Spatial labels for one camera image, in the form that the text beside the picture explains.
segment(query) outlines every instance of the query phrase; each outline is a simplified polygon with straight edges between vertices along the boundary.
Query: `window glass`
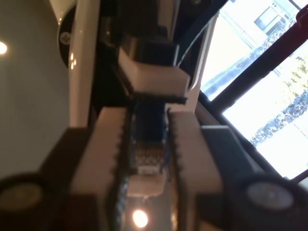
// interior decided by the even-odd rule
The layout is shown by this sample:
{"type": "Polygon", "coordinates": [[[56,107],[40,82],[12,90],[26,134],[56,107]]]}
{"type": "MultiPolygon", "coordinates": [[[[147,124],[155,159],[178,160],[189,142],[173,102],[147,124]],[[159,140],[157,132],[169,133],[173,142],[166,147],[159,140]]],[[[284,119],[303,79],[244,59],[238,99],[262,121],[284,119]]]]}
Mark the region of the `window glass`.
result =
{"type": "Polygon", "coordinates": [[[308,42],[224,112],[283,176],[308,168],[308,42]]]}
{"type": "Polygon", "coordinates": [[[297,5],[300,8],[305,7],[308,4],[307,0],[290,0],[294,5],[297,5]]]}
{"type": "Polygon", "coordinates": [[[228,1],[220,10],[201,84],[201,91],[210,100],[295,23],[298,10],[283,3],[237,0],[228,1]]]}

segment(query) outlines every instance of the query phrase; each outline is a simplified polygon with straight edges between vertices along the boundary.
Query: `white panel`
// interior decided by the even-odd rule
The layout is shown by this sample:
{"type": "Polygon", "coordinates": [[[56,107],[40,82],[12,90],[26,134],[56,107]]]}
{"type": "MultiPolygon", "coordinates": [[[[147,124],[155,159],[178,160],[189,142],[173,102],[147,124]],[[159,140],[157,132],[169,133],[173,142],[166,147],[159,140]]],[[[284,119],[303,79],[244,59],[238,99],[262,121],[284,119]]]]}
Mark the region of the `white panel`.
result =
{"type": "Polygon", "coordinates": [[[222,180],[210,150],[201,133],[200,125],[192,112],[172,113],[178,163],[182,168],[187,206],[186,230],[194,229],[195,197],[197,194],[220,193],[222,180]]]}
{"type": "Polygon", "coordinates": [[[166,184],[166,173],[158,175],[131,175],[127,195],[132,197],[150,197],[163,194],[166,184]]]}
{"type": "Polygon", "coordinates": [[[69,54],[71,127],[88,124],[100,0],[78,0],[69,54]]]}
{"type": "Polygon", "coordinates": [[[178,67],[135,62],[122,49],[118,62],[136,92],[180,97],[186,95],[190,77],[178,67]]]}
{"type": "Polygon", "coordinates": [[[97,196],[101,227],[105,226],[103,202],[113,183],[126,108],[103,108],[70,186],[71,193],[97,196]]]}

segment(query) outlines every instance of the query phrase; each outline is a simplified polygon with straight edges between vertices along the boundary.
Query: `white plastic part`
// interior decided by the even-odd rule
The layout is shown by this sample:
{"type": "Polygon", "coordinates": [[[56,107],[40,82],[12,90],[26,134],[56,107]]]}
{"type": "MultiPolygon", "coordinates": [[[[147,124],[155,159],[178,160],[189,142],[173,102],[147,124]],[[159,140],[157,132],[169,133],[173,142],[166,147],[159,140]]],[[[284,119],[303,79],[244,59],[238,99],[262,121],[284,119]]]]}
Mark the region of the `white plastic part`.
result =
{"type": "Polygon", "coordinates": [[[77,1],[68,65],[70,127],[88,125],[100,2],[77,1]]]}
{"type": "Polygon", "coordinates": [[[131,175],[129,177],[127,196],[150,197],[163,194],[166,184],[165,172],[159,175],[131,175]]]}
{"type": "Polygon", "coordinates": [[[71,193],[96,195],[101,227],[105,224],[103,202],[114,181],[112,170],[117,166],[125,117],[126,108],[102,109],[70,185],[71,193]]]}
{"type": "Polygon", "coordinates": [[[168,38],[171,40],[172,23],[174,22],[175,1],[158,0],[158,24],[165,26],[168,31],[168,38]]]}
{"type": "Polygon", "coordinates": [[[186,191],[186,225],[184,230],[195,227],[195,197],[198,194],[222,193],[223,183],[200,125],[192,112],[171,114],[175,135],[180,177],[186,191]]]}
{"type": "Polygon", "coordinates": [[[155,175],[160,172],[160,165],[141,165],[137,166],[137,172],[141,175],[155,175]]]}
{"type": "Polygon", "coordinates": [[[136,92],[184,97],[189,75],[175,66],[135,62],[120,49],[118,63],[136,92]]]}
{"type": "Polygon", "coordinates": [[[50,0],[51,7],[57,18],[58,24],[61,23],[67,11],[76,3],[76,0],[50,0]]]}
{"type": "Polygon", "coordinates": [[[211,40],[214,34],[214,29],[215,29],[215,25],[216,25],[216,21],[218,18],[218,14],[216,14],[207,24],[206,30],[203,34],[203,41],[201,44],[201,48],[199,51],[199,56],[198,56],[198,65],[196,67],[196,70],[194,72],[193,75],[193,79],[192,79],[192,84],[189,87],[189,90],[195,88],[198,84],[198,82],[201,82],[201,78],[203,76],[203,71],[205,68],[205,62],[208,56],[208,52],[210,49],[210,45],[211,45],[211,40]]]}

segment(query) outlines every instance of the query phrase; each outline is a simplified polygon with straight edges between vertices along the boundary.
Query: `ceiling light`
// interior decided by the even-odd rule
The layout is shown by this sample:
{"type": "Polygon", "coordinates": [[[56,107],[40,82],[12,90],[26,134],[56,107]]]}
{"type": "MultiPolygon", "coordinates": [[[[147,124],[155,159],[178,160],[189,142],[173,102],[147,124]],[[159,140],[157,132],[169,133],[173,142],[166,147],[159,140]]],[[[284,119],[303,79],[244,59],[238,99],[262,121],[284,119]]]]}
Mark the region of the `ceiling light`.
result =
{"type": "Polygon", "coordinates": [[[142,210],[136,210],[133,213],[133,221],[139,228],[143,228],[148,224],[148,216],[142,210]]]}
{"type": "Polygon", "coordinates": [[[0,54],[4,54],[7,49],[7,46],[3,42],[0,42],[0,54]]]}

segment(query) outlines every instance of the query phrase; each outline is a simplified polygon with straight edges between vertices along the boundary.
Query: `gray wall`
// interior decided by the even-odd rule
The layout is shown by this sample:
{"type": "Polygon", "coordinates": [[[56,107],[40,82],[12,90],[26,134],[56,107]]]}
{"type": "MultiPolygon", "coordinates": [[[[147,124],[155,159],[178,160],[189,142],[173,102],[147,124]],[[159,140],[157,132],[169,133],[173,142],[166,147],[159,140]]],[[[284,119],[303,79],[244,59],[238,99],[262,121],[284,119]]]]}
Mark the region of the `gray wall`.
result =
{"type": "Polygon", "coordinates": [[[47,1],[0,0],[0,179],[36,170],[68,125],[68,77],[47,1]]]}

